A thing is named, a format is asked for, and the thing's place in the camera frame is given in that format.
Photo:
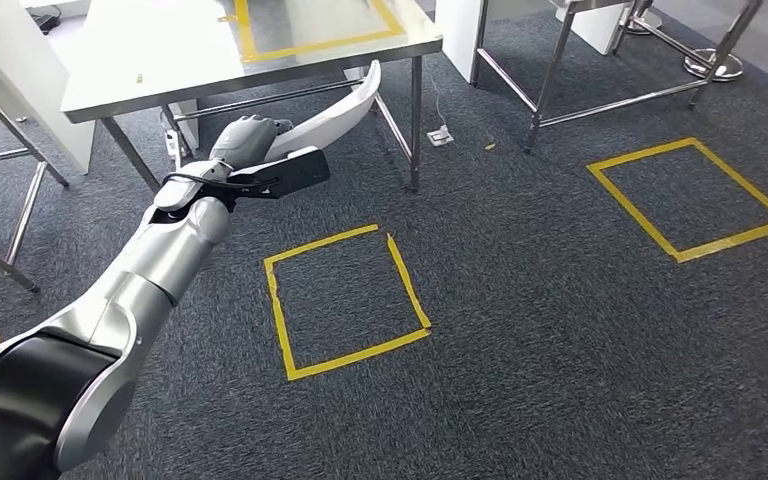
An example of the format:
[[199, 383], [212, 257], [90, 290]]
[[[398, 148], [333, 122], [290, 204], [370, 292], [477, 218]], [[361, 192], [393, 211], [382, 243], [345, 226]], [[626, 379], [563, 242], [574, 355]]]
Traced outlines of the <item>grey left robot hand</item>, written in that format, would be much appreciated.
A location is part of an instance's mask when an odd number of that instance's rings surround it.
[[258, 165], [265, 161], [275, 139], [293, 128], [293, 123], [287, 119], [242, 116], [224, 128], [208, 159], [220, 161], [232, 170]]

